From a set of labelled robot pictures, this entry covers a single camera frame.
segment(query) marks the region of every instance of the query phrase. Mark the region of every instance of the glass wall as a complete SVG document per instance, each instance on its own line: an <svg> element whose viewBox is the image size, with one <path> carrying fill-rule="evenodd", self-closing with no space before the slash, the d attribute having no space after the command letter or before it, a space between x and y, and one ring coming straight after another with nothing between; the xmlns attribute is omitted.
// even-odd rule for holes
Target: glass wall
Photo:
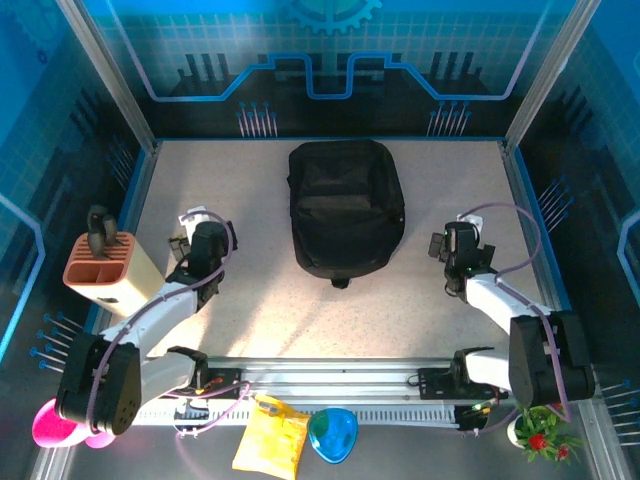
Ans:
<svg viewBox="0 0 640 480"><path fill-rule="evenodd" d="M86 0L160 137L503 136L570 0Z"/></svg>
<svg viewBox="0 0 640 480"><path fill-rule="evenodd" d="M603 386L629 378L632 390L640 387L636 7L624 0L602 2L521 144L568 299L587 330L596 371ZM607 404L632 398L621 396ZM614 410L617 414L637 408L630 404ZM636 430L631 425L619 433ZM620 440L626 444L640 438L624 435ZM625 451L638 465L640 450L629 445Z"/></svg>
<svg viewBox="0 0 640 480"><path fill-rule="evenodd" d="M0 477L28 478L31 422L76 328L44 315L85 323L89 301L62 283L67 256L92 203L122 212L140 148L55 3L2 7Z"/></svg>

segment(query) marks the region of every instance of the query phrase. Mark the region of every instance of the yellow pouch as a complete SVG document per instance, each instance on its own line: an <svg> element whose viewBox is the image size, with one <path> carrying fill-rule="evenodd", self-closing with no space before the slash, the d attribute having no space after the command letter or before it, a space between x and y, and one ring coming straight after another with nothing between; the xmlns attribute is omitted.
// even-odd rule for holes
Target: yellow pouch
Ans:
<svg viewBox="0 0 640 480"><path fill-rule="evenodd" d="M232 468L295 480L309 418L280 400L256 396Z"/></svg>

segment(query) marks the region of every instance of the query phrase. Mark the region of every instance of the speckled floor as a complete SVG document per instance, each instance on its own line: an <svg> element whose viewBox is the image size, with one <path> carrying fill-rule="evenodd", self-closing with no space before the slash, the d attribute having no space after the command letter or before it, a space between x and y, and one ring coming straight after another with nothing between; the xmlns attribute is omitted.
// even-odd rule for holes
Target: speckled floor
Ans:
<svg viewBox="0 0 640 480"><path fill-rule="evenodd" d="M459 348L507 346L491 320L443 291L431 233L468 208L513 201L495 142L385 140L406 202L406 232L389 265L346 290L296 263L288 211L288 155L301 141L164 142L136 237L162 272L178 215L204 205L232 220L240 248L221 294L176 327L173 345L248 357L450 357ZM498 269L527 258L515 213L488 210L485 241ZM531 269L508 278L535 300Z"/></svg>

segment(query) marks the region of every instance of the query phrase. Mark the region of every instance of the white robotic arm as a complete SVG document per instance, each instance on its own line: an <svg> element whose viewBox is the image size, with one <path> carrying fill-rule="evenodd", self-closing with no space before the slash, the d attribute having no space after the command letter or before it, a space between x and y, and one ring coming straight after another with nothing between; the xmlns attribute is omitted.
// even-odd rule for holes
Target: white robotic arm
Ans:
<svg viewBox="0 0 640 480"><path fill-rule="evenodd" d="M197 221L186 225L190 252L154 298L134 314L135 319L129 317L98 335L83 332L74 338L56 396L59 417L120 435L148 401L174 390L197 393L212 382L207 355L202 352L173 347L162 357L149 357L176 325L218 293L224 272L216 272L222 269L222 258L237 248L230 223L225 227L206 214L191 216ZM97 395L92 397L91 387L109 349ZM92 399L93 415L88 412Z"/></svg>
<svg viewBox="0 0 640 480"><path fill-rule="evenodd" d="M528 299L491 268L495 247L482 245L482 219L470 216L434 233L429 255L445 264L445 290L483 311L507 335L509 353L476 347L456 352L451 371L456 384L488 384L512 392L525 406L560 400L551 349L540 315L552 326L569 400L591 398L593 371L580 321L573 312L555 312Z"/></svg>

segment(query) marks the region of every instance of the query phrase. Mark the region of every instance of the blue plate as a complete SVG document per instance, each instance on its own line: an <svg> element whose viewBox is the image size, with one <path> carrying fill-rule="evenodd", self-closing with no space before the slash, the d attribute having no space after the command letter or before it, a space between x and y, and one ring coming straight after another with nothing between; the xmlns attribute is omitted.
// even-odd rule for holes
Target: blue plate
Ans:
<svg viewBox="0 0 640 480"><path fill-rule="evenodd" d="M307 428L313 449L333 464L349 456L358 438L358 419L342 408L320 410L311 417Z"/></svg>

